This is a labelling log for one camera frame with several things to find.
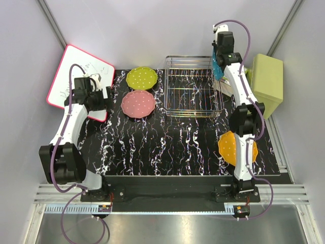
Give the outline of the pink polka dot plate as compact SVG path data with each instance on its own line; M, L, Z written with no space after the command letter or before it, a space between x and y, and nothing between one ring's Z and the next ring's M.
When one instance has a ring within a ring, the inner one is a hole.
M127 93L121 102L123 113L130 118L140 119L149 116L155 109L154 96L145 90Z

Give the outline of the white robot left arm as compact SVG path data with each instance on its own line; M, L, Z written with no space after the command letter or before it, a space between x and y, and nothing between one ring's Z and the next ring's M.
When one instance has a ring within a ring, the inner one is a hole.
M78 138L87 118L105 121L112 106L111 85L101 81L99 74L75 78L72 90L64 101L64 114L60 126L50 141L39 149L39 156L47 182L59 192L61 185L92 191L98 201L109 197L109 188L103 178L89 171L78 150Z

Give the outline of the blue polka dot plate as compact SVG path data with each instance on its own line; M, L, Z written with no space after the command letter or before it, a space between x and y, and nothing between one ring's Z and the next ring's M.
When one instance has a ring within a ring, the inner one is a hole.
M223 77L223 71L221 68L222 64L222 58L217 55L217 52L214 49L212 53L212 70L216 80L220 80Z

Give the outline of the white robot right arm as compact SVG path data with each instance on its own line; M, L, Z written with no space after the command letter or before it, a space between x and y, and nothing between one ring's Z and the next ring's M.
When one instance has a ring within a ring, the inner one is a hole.
M246 79L243 61L234 52L234 35L226 25L214 31L213 60L226 77L233 90L236 108L230 117L229 127L236 143L236 165L230 196L235 201L246 201L254 194L255 179L252 173L253 142L258 127L264 132L263 112L265 106L259 103Z

